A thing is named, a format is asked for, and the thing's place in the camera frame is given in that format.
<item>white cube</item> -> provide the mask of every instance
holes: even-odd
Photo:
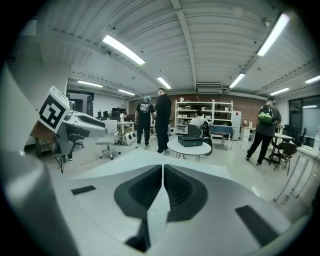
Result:
[[[39,109],[39,121],[55,134],[70,110],[69,99],[52,86]]]

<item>ceiling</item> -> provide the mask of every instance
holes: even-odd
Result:
[[[289,24],[258,57],[282,12]],[[102,84],[95,90],[104,93],[129,97],[118,92],[123,89],[142,97],[155,94],[162,77],[172,93],[213,83],[229,90],[246,73],[231,92],[267,97],[290,88],[281,98],[299,90],[320,91],[319,84],[304,83],[320,75],[317,48],[295,14],[274,0],[53,0],[36,18],[36,35],[21,36],[13,54],[68,64],[68,86],[74,89],[82,79]],[[145,63],[138,65],[105,44],[106,35]]]

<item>tube light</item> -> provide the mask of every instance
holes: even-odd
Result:
[[[280,94],[280,93],[283,93],[283,92],[288,91],[288,90],[289,90],[289,88],[284,88],[282,90],[278,90],[278,91],[275,91],[273,93],[270,93],[270,95],[273,96],[273,95]]]
[[[171,86],[162,77],[157,77],[156,79],[158,79],[160,83],[165,86],[165,88],[172,89]]]
[[[320,80],[320,75],[317,75],[317,76],[315,76],[315,77],[313,77],[313,78],[310,78],[310,79],[308,79],[307,81],[305,81],[307,84],[311,84],[311,83],[313,83],[313,82],[315,82],[315,81],[318,81],[318,80]]]
[[[142,58],[140,58],[132,50],[128,49],[126,46],[124,46],[122,43],[120,43],[110,35],[107,35],[103,39],[103,42],[112,46],[113,48],[116,48],[118,51],[122,52],[123,54],[127,55],[130,59],[134,60],[139,65],[142,65],[143,63],[145,63],[145,61]]]
[[[269,48],[273,45],[273,43],[277,40],[278,36],[281,34],[282,30],[286,27],[287,23],[289,22],[289,17],[284,13],[280,16],[277,23],[275,24],[271,34],[264,42],[261,49],[258,51],[258,56],[264,56]]]
[[[97,84],[97,83],[93,83],[93,82],[86,82],[86,81],[81,81],[81,80],[78,80],[78,83],[84,84],[84,85],[89,85],[89,86],[104,87],[101,84]]]
[[[128,92],[128,91],[125,91],[125,90],[118,90],[119,92],[122,92],[122,93],[125,93],[125,94],[129,94],[129,95],[135,95],[134,93],[132,92]]]
[[[229,86],[229,88],[232,88],[232,87],[234,87],[237,83],[239,83],[239,81],[240,81],[242,78],[244,78],[245,75],[246,75],[246,74],[244,74],[244,73],[239,74],[238,77],[236,78],[236,80],[234,80],[233,83]]]
[[[302,108],[303,109],[314,109],[316,107],[317,107],[317,105],[310,105],[310,106],[303,106]]]

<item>black rectangular slot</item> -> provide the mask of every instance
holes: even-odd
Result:
[[[275,230],[249,205],[236,208],[235,212],[262,247],[278,237]]]
[[[71,189],[71,192],[74,196],[76,196],[76,195],[79,195],[82,193],[87,193],[92,190],[96,190],[96,188],[94,186],[90,185],[90,186],[83,186],[83,187]]]

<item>brown wall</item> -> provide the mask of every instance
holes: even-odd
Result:
[[[180,94],[180,95],[170,95],[169,98],[172,101],[171,110],[175,111],[176,108],[176,100],[179,102],[180,97],[184,98],[184,101],[191,102],[211,102],[215,100],[216,102],[231,102],[233,101],[233,110],[241,111],[241,125],[243,125],[243,121],[247,120],[247,122],[252,122],[252,127],[256,127],[257,124],[257,115],[259,109],[265,101],[254,98],[246,98],[246,97],[238,97],[232,95],[214,95],[214,94]],[[129,114],[134,114],[136,111],[137,104],[142,102],[142,99],[130,100],[129,101]],[[157,97],[151,98],[151,103],[156,104]]]

